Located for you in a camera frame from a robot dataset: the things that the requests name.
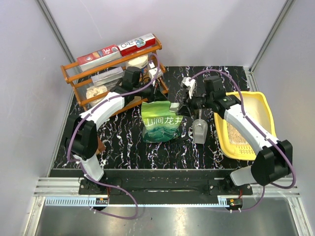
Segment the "grey metal scoop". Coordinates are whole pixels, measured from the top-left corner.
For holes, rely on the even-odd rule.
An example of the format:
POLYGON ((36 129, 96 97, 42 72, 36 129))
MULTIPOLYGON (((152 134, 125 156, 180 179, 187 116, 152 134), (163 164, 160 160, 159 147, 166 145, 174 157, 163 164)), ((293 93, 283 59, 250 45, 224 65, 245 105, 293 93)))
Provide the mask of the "grey metal scoop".
POLYGON ((199 109, 196 119, 192 124, 193 142, 196 144, 205 144, 208 131, 207 122, 202 119, 202 110, 199 109))

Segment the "green litter bag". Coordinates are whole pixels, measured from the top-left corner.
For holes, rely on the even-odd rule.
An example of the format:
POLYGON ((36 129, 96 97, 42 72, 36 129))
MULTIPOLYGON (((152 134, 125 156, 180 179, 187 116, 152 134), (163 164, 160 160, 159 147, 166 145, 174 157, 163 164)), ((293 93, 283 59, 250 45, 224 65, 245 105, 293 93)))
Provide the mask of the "green litter bag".
POLYGON ((177 115, 179 103, 170 101, 144 102, 141 118, 144 123, 142 139, 146 143, 168 142, 180 136, 183 117, 177 115))

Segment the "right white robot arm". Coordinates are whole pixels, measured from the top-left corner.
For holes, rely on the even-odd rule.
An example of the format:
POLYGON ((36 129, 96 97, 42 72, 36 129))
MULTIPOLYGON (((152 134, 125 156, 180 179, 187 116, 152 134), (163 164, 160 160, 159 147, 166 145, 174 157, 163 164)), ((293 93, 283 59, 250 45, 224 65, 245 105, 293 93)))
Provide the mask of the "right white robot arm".
POLYGON ((183 78, 181 86, 187 92, 176 113, 193 117, 199 109, 211 109, 236 128, 256 154, 251 166, 236 169, 224 179, 223 186, 226 193, 234 195, 245 184, 275 185, 277 180, 289 174, 292 175, 292 184, 285 188, 292 188, 296 183, 292 164, 292 144, 288 140, 280 141, 253 120, 245 111, 242 95, 226 94, 219 76, 207 77, 203 82, 205 94, 195 96, 193 94, 195 79, 183 78))

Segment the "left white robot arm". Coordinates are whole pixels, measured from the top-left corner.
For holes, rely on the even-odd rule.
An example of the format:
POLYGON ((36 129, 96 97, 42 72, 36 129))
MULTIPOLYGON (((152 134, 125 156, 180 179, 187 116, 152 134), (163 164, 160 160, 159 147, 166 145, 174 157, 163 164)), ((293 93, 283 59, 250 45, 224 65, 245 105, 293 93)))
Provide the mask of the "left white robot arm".
POLYGON ((68 162, 77 162, 85 171, 83 188, 95 194, 107 190, 106 174, 96 155, 98 129, 117 111, 123 109, 136 96, 149 102, 166 101, 167 95, 159 89, 156 80, 144 82, 141 69, 129 67, 107 95, 91 109, 69 115, 65 125, 63 145, 68 162))

